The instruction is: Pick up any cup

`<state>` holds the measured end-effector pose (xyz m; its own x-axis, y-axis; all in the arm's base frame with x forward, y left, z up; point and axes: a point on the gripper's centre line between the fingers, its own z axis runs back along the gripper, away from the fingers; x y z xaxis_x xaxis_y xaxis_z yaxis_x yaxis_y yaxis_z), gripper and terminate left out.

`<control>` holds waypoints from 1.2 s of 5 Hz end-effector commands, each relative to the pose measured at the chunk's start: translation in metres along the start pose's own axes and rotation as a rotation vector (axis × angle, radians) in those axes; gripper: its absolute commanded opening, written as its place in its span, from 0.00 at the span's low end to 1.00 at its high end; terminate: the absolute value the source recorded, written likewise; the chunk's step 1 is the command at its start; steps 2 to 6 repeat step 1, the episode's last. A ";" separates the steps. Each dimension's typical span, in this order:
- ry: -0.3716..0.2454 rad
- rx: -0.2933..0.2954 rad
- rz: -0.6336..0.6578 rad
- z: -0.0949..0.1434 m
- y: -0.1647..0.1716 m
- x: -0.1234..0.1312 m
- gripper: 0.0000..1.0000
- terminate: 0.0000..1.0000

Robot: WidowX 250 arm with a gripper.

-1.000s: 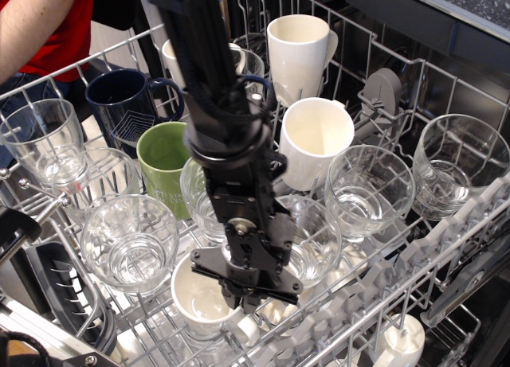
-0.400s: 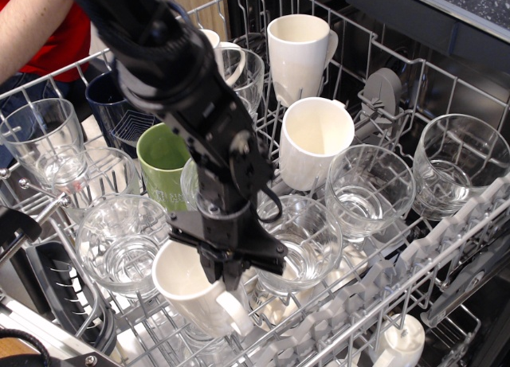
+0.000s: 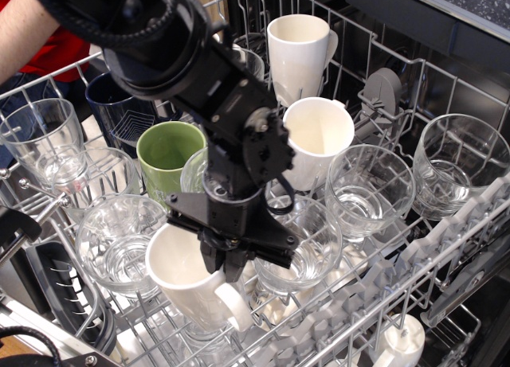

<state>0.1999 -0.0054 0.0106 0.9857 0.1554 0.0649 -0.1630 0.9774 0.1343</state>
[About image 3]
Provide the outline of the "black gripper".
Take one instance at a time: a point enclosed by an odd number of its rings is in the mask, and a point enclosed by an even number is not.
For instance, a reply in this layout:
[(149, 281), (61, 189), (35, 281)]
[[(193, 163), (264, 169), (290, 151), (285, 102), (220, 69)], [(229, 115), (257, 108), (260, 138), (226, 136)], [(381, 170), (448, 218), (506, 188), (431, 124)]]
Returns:
[(239, 280), (245, 265), (256, 258), (288, 268), (299, 244), (297, 236), (279, 223), (265, 206), (259, 190), (245, 200), (203, 193), (173, 192), (165, 203), (167, 221), (198, 234), (209, 273), (224, 268), (227, 283)]

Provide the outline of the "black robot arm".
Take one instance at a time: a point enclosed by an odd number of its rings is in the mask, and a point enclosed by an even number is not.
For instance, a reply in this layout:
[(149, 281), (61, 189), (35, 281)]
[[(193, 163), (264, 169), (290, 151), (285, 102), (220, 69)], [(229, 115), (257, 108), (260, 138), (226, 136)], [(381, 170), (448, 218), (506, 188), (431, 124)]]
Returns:
[(202, 193), (172, 193), (170, 223), (196, 232), (209, 272), (238, 280), (256, 258), (290, 267), (299, 244), (277, 221), (268, 182), (294, 156), (276, 99), (233, 56), (228, 25), (198, 0), (38, 0), (67, 30), (102, 48), (113, 80), (143, 100), (167, 100), (206, 132)]

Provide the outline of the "person forearm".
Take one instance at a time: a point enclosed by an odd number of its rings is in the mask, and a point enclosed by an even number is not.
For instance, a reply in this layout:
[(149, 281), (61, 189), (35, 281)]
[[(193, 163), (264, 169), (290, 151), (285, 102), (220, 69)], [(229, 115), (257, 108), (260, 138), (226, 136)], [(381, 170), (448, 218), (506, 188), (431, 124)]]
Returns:
[(9, 0), (1, 10), (1, 84), (35, 56), (59, 26), (39, 0)]

